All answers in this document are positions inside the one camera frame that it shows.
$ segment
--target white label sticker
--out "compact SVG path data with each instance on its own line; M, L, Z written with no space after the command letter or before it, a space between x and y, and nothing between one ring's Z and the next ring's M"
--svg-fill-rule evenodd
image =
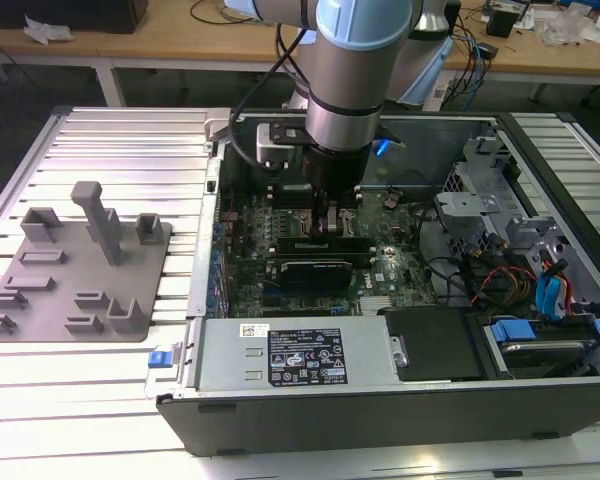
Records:
M266 337L269 333L268 323L241 323L241 337Z

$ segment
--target computer case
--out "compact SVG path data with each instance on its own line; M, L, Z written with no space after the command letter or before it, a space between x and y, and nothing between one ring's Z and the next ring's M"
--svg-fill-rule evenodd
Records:
M133 33L148 0L0 0L0 28L22 28L25 15L72 30Z

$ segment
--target black box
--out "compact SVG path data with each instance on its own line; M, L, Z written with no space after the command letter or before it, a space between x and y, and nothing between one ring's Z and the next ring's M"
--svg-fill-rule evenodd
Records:
M148 0L0 0L0 28L22 28L25 15L72 30L133 33Z
M489 18L489 23L487 23L487 35L508 38L513 25L518 21L519 17L520 14L516 12L493 10Z

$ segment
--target green circuit board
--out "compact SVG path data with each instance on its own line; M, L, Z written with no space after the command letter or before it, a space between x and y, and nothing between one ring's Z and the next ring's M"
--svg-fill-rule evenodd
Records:
M369 269L354 270L346 290L329 295L289 294L280 290L275 276L272 280L275 267L269 248L280 237L307 236L310 211L274 209L258 197L243 202L226 252L229 317L364 315L376 302L382 306L435 304L436 294L414 239L413 205L400 203L389 209L385 206L389 193L363 192L361 205L342 212L343 236L370 238L375 260Z

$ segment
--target dark floor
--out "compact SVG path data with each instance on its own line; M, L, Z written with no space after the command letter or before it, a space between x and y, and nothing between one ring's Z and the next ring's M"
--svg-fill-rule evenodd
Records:
M50 101L10 68L8 81L0 85L0 191L26 154L51 111L51 102L62 105L104 106L100 86L91 69L75 67L27 67L42 85ZM129 106L235 106L259 77L252 73L188 72L190 89L182 91L175 71L122 70L121 82ZM274 77L250 106L279 107L291 95L291 81ZM600 91L587 108L580 101L589 86L551 85L538 103L528 100L531 85L486 82L476 95L471 111L571 112L600 144ZM455 108L460 108L458 101ZM446 110L453 110L453 105Z

